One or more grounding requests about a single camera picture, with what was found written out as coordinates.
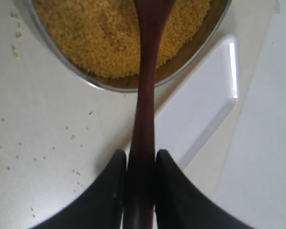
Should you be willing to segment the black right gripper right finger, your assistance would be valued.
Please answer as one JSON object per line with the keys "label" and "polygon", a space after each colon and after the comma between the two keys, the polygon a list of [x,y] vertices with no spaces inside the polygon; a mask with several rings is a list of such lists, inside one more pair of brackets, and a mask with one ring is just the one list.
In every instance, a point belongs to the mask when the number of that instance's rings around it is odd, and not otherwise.
{"label": "black right gripper right finger", "polygon": [[196,188],[167,150],[156,156],[155,213],[160,229],[250,228]]}

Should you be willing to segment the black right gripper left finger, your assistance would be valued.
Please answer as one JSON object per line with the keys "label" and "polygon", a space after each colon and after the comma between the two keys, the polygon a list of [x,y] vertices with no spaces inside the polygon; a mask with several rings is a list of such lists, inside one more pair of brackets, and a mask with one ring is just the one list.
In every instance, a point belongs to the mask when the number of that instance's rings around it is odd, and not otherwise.
{"label": "black right gripper left finger", "polygon": [[96,180],[70,205],[35,229],[119,229],[125,193],[126,154],[118,149]]}

